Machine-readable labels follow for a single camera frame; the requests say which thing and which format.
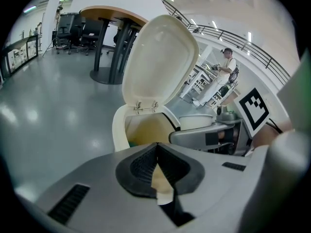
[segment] table base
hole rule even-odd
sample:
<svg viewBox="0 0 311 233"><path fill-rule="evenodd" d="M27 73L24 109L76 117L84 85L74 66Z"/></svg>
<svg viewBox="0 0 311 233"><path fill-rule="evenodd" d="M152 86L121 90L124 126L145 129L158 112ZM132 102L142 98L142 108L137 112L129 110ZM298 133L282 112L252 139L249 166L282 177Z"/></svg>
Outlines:
<svg viewBox="0 0 311 233"><path fill-rule="evenodd" d="M98 72L91 70L89 75L92 78L92 80L95 80L96 82L99 82L99 83L122 84L123 73L119 73L117 71L114 82L109 82L109 73L110 73L110 67L100 67Z"/></svg>

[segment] white bowl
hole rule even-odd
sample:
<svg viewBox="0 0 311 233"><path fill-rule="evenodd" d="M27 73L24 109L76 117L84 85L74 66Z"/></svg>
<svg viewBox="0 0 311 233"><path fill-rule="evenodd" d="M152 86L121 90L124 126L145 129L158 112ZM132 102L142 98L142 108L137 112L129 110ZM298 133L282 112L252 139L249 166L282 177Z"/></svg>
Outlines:
<svg viewBox="0 0 311 233"><path fill-rule="evenodd" d="M179 118L181 130L191 130L212 125L212 115L196 114L181 116Z"/></svg>

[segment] black cap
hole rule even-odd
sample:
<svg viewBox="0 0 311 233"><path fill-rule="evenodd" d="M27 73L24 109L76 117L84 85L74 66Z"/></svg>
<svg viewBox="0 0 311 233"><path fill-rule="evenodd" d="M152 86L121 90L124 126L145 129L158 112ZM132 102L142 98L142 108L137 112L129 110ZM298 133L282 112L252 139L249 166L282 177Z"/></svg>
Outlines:
<svg viewBox="0 0 311 233"><path fill-rule="evenodd" d="M226 48L226 49L224 49L224 51L223 51L223 52L226 52L226 51L229 51L230 53L233 53L232 49L230 49L230 48Z"/></svg>

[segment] toilet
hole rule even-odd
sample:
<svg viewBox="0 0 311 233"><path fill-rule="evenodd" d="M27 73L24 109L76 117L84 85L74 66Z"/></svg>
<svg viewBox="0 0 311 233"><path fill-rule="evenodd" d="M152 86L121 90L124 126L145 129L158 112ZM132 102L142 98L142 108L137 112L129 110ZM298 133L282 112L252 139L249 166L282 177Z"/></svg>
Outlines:
<svg viewBox="0 0 311 233"><path fill-rule="evenodd" d="M125 105L113 118L115 151L153 142L169 143L180 123L165 106L192 71L199 47L175 17L161 15L140 31L122 84Z"/></svg>

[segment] white shirt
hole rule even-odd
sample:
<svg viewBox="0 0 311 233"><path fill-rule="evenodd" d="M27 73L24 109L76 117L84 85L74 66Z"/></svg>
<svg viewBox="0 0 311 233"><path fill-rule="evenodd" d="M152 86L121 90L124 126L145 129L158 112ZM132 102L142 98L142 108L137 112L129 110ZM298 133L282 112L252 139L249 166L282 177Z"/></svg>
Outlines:
<svg viewBox="0 0 311 233"><path fill-rule="evenodd" d="M227 68L227 69L234 71L236 66L237 66L236 60L234 58L230 58L226 60L226 62L223 65L223 68ZM222 78L226 77L229 79L230 73L227 73L225 71L220 71L219 76L221 76Z"/></svg>

